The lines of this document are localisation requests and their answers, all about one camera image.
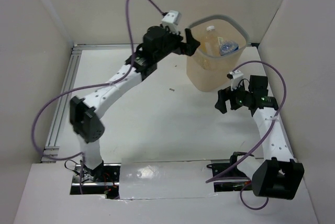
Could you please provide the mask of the blue label plastic bottle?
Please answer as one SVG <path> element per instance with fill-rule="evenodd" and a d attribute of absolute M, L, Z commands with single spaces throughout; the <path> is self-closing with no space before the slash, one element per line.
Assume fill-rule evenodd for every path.
<path fill-rule="evenodd" d="M 219 53 L 221 56 L 230 54 L 239 49 L 239 45 L 232 40 L 224 41 L 220 44 Z"/>

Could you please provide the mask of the white label clear bottle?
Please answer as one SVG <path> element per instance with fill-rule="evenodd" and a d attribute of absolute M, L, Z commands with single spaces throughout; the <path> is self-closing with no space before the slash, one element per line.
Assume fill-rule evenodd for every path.
<path fill-rule="evenodd" d="M 215 26 L 211 25 L 206 28 L 206 33 L 201 39 L 201 51 L 212 57 L 220 56 L 220 46 L 223 43 L 223 37 L 218 33 Z"/>

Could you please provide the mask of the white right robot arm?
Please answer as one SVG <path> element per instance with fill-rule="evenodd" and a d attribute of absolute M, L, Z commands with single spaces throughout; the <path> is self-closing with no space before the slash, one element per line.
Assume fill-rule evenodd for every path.
<path fill-rule="evenodd" d="M 288 148 L 276 115 L 279 106 L 276 99 L 268 95 L 267 77 L 250 76 L 248 87 L 240 71 L 230 72 L 227 77 L 231 85 L 218 91 L 216 109 L 226 113 L 226 102 L 232 110 L 248 108 L 260 136 L 265 138 L 261 143 L 264 160 L 260 162 L 252 155 L 243 160 L 234 153 L 228 166 L 229 174 L 234 178 L 245 174 L 251 180 L 255 196 L 292 200 L 302 181 L 304 167 L 294 160 Z"/>

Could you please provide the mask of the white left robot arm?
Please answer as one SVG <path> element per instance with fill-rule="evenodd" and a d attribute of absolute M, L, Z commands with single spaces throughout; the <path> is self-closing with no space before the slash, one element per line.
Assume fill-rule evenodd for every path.
<path fill-rule="evenodd" d="M 70 124 L 80 142 L 83 170 L 92 182 L 104 174 L 104 161 L 100 152 L 100 138 L 105 132 L 102 117 L 126 92 L 143 82 L 156 69 L 158 62 L 170 53 L 192 56 L 200 46 L 190 29 L 185 36 L 173 33 L 168 27 L 152 26 L 143 36 L 121 69 L 103 87 L 83 98 L 70 100 Z"/>

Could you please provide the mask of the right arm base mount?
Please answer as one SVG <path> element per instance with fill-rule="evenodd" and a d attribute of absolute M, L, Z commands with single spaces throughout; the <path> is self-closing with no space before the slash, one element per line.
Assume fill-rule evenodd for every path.
<path fill-rule="evenodd" d="M 213 176 L 216 176 L 233 166 L 244 155 L 244 152 L 234 152 L 229 161 L 215 161 L 208 164 L 206 167 L 212 171 Z M 245 191 L 252 191 L 252 186 L 250 185 L 252 176 L 262 162 L 263 160 L 256 159 L 253 154 L 248 156 L 239 165 L 213 182 L 214 192 L 237 192 L 241 191 L 244 186 L 247 186 L 244 189 Z"/>

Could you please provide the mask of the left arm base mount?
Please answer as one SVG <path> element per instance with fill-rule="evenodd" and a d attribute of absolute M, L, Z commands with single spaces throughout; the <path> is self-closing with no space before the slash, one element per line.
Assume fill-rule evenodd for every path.
<path fill-rule="evenodd" d="M 64 167 L 72 172 L 70 195 L 104 195 L 106 199 L 119 199 L 119 178 L 121 164 L 104 164 L 103 171 L 96 178 L 83 170 L 78 162 L 67 160 Z"/>

